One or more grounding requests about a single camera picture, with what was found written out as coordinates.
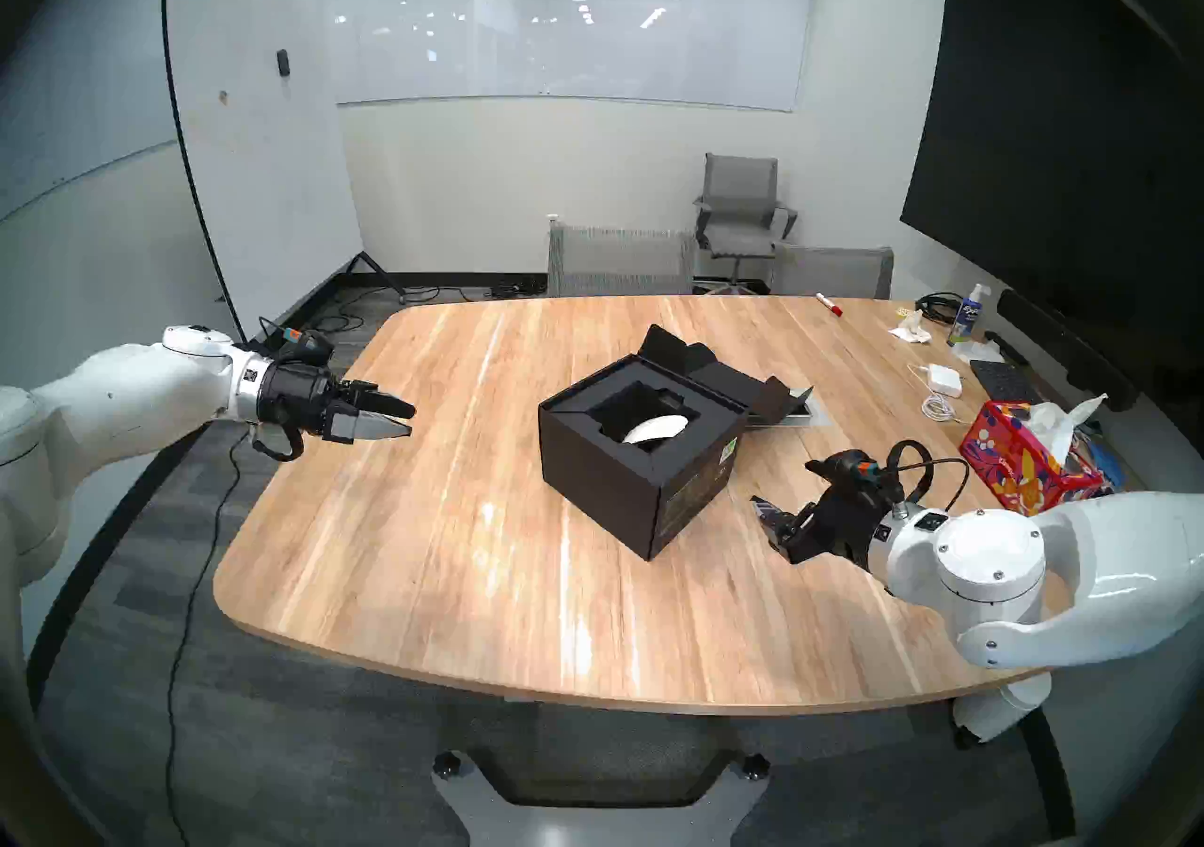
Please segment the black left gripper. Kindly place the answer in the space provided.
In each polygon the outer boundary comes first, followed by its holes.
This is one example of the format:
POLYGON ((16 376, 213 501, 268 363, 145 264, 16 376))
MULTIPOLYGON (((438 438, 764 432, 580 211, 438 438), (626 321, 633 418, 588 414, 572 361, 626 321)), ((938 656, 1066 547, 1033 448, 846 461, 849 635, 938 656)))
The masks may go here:
POLYGON ((412 427, 396 417, 417 413, 415 406, 380 392, 374 382, 336 383, 336 373, 329 367, 283 359, 273 359, 264 369, 254 406, 261 423, 293 429, 296 435, 325 435, 325 441, 341 445, 409 436, 412 427), (356 410, 329 411, 336 393, 340 402, 356 410))

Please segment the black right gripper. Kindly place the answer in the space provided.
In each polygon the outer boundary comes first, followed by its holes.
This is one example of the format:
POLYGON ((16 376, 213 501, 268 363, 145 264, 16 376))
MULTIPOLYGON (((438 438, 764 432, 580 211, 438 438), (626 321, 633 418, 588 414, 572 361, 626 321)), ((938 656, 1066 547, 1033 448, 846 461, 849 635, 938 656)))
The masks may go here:
MULTIPOLYGON (((805 469, 826 481, 851 481, 851 458, 808 459, 805 469)), ((750 502, 768 545, 791 564, 827 553, 863 570, 870 540, 891 508, 881 483, 869 482, 831 484, 793 514, 759 495, 750 502)))

